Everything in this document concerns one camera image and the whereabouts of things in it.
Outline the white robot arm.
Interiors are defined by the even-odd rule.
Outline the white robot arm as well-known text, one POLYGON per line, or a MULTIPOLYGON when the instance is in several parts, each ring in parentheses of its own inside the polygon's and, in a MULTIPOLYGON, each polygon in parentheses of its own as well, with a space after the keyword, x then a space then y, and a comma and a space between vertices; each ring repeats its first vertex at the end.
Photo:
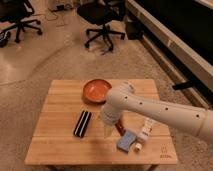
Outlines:
POLYGON ((213 110, 138 96, 130 83, 123 82, 107 92, 100 116, 106 125, 115 125, 125 110, 213 144, 213 110))

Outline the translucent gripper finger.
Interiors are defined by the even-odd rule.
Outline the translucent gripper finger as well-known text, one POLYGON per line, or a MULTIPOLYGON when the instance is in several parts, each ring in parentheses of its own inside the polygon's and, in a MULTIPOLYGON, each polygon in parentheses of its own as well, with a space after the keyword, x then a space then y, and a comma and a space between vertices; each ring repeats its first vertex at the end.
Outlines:
POLYGON ((111 136, 112 132, 113 132, 114 127, 112 125, 104 125, 104 137, 108 138, 111 136))

